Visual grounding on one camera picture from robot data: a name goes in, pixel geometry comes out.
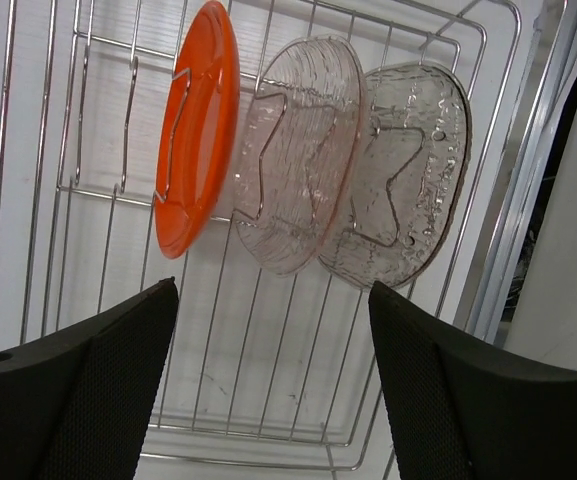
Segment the plate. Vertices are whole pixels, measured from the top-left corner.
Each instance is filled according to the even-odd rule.
[[[228,13],[207,2],[186,35],[161,129],[155,191],[159,247],[182,255],[210,218],[237,129],[239,54]]]
[[[341,37],[297,40],[262,75],[234,169],[233,213],[262,267],[289,275],[317,256],[360,151],[365,99],[359,60]]]
[[[404,64],[366,74],[370,140],[351,197],[320,255],[360,288],[414,280],[441,248],[470,159],[466,93],[447,69]]]

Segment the wire dish rack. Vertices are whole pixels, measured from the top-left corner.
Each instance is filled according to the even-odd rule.
[[[179,319],[142,455],[357,470],[381,408],[366,293],[317,262],[288,278],[262,271],[230,223],[231,185],[183,257],[164,259],[153,240],[167,90],[202,2],[31,3],[11,0],[0,27],[0,349],[174,275]],[[539,3],[224,2],[240,48],[240,126],[264,66],[300,36],[344,36],[364,71],[428,60],[464,84],[474,132],[462,197],[439,255],[405,289],[448,322],[534,56],[522,18],[563,12]]]

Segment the textured glass plate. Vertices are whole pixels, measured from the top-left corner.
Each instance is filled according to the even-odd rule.
[[[262,76],[235,167],[233,219],[264,268],[292,274],[318,254],[346,198],[365,100],[359,60],[341,37],[297,40]]]
[[[471,115],[454,75],[430,64],[366,75],[371,136],[320,255],[345,281],[400,287],[441,247],[470,157]]]

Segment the mesh texture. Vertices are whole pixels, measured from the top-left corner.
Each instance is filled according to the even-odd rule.
[[[176,319],[171,290],[92,339],[36,478],[134,477]]]
[[[370,294],[370,324],[402,480],[474,480],[437,345],[397,314],[394,292]]]

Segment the white surface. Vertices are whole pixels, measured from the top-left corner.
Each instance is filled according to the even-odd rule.
[[[59,140],[66,100],[74,8],[72,3],[60,2],[57,17],[56,53],[30,309],[30,338],[37,337],[39,333],[39,319],[41,318],[44,295],[53,189],[56,181]],[[189,3],[186,29],[202,2],[195,0]],[[468,2],[453,0],[449,2],[450,10],[456,12],[466,3]],[[7,4],[6,0],[0,0],[0,86]],[[257,71],[268,4],[267,0],[236,1],[233,4],[232,20],[238,36],[242,71],[250,73]],[[442,317],[447,321],[452,321],[468,272],[479,225],[486,210],[504,137],[508,131],[513,102],[525,67],[529,43],[532,38],[531,26],[541,7],[541,2],[533,0],[524,0],[517,2],[517,4],[523,15],[523,33],[517,51],[517,60],[511,70],[505,96],[506,101],[500,110],[497,128],[486,158],[462,254],[459,257],[442,314]],[[37,157],[37,135],[43,89],[49,5],[48,0],[20,2],[17,15],[1,208],[0,350],[16,345],[19,341],[18,332],[23,303],[26,252]],[[99,0],[94,16],[94,33],[130,42],[135,5],[135,0]],[[442,2],[440,6],[441,8],[448,8],[446,2]],[[173,53],[181,8],[182,2],[178,0],[144,0],[137,43],[143,47]],[[387,0],[373,2],[365,8],[375,11],[382,18],[421,26],[433,31],[444,23],[443,19],[422,15]],[[283,44],[307,33],[310,5],[278,0],[276,9],[271,25],[265,63],[270,61],[272,55]],[[88,28],[88,12],[89,2],[84,2],[80,15],[81,30]],[[416,303],[429,311],[435,309],[445,277],[452,246],[456,240],[456,227],[458,227],[463,214],[467,191],[475,171],[474,164],[478,160],[486,128],[493,112],[496,92],[499,88],[514,26],[512,17],[506,9],[485,1],[476,7],[468,15],[468,18],[485,25],[488,30],[489,43],[472,98],[474,153],[471,168],[467,174],[466,188],[449,238],[431,267],[420,277],[413,297]],[[315,26],[312,33],[338,32],[345,36],[349,20],[348,16],[327,14],[319,9],[315,16]],[[375,27],[361,20],[355,22],[352,43],[359,53],[364,70],[369,70],[380,64],[383,43],[386,41],[387,33],[386,27]],[[458,39],[462,44],[461,58],[456,73],[467,87],[478,48],[478,38],[472,35],[471,30],[458,25],[449,29],[446,35]],[[423,43],[423,40],[423,37],[411,36],[398,31],[393,32],[386,63],[412,61],[418,58],[416,47]],[[84,40],[80,39],[73,113],[68,129],[65,183],[67,183],[68,175],[74,172],[76,158],[83,45]],[[448,52],[445,47],[433,44],[428,51],[427,58],[449,66],[451,54],[452,52]],[[130,126],[127,191],[149,198],[153,188],[159,129],[170,81],[171,62],[153,59],[145,55],[139,56],[140,70]],[[114,183],[119,180],[123,122],[130,82],[128,63],[129,51],[93,43],[82,132],[81,184],[83,186],[92,186],[110,192]],[[242,94],[242,112],[245,110],[249,99],[249,93]],[[230,189],[227,187],[218,207],[218,213],[226,216],[229,215],[230,211],[229,191]],[[60,233],[57,236],[58,248],[52,276],[49,331],[54,328],[56,314],[56,293],[60,273],[65,205],[66,196],[64,195],[61,202]],[[108,202],[78,196],[73,197],[65,272],[66,282],[61,314],[62,326],[96,312],[109,207]],[[147,222],[147,210],[123,204],[117,205],[103,308],[123,300],[139,289]],[[209,225],[200,240],[190,250],[188,277],[182,298],[180,327],[177,331],[177,347],[173,359],[174,368],[171,373],[171,387],[164,410],[166,413],[188,415],[194,407],[208,320],[212,313],[214,290],[226,231],[227,226]],[[146,274],[146,285],[152,284],[166,275],[174,274],[179,279],[182,266],[183,258],[172,262],[164,260],[158,252],[156,241],[153,240]],[[236,239],[231,241],[227,268],[224,271],[222,291],[216,310],[215,331],[213,332],[206,367],[207,375],[205,378],[208,380],[204,381],[199,405],[201,418],[223,419],[228,412],[243,329],[250,313],[250,300],[256,275],[257,267],[251,257]],[[315,324],[321,310],[327,278],[327,274],[316,263],[299,276],[278,378],[268,411],[269,425],[289,426],[295,414],[294,396],[299,395],[301,388],[301,379],[305,373],[305,363]],[[259,417],[259,410],[263,406],[267,382],[274,360],[278,333],[285,315],[291,282],[291,279],[275,278],[268,273],[264,273],[262,276],[257,305],[253,312],[247,353],[242,365],[237,401],[234,403],[233,416],[238,420],[250,420]],[[357,295],[358,292],[351,287],[340,281],[333,281],[306,388],[304,404],[300,412],[299,428],[317,430],[320,428],[321,422],[325,420],[327,405],[330,403],[332,388],[336,380],[336,370],[341,361],[342,345],[345,343]],[[358,385],[363,384],[371,357],[372,347],[365,302],[359,315],[357,331],[353,337],[346,371],[340,387],[339,400],[330,423],[330,436],[337,435],[338,439],[347,437],[351,421],[349,412],[356,409],[361,388]],[[371,403],[368,403],[367,411],[372,408]],[[362,478],[364,475],[369,478],[368,472],[370,478],[378,477],[386,464],[391,441],[387,426],[385,426],[383,411],[380,412],[380,415],[381,421],[378,422],[378,431],[372,440],[368,453],[369,461],[361,470],[361,472],[367,473],[358,474]],[[279,458],[283,454],[282,448],[282,446],[277,446]],[[344,455],[340,455],[341,463],[353,463],[356,460],[355,454],[346,462],[343,460],[345,459]],[[322,455],[321,459],[325,461],[325,455]],[[161,468],[161,471],[164,472],[161,473],[161,478],[167,478],[165,468]],[[231,474],[229,469],[215,469],[214,471],[227,472],[226,476]],[[339,477],[344,478],[346,475],[351,474],[340,474]]]
[[[577,369],[577,112],[505,348]]]

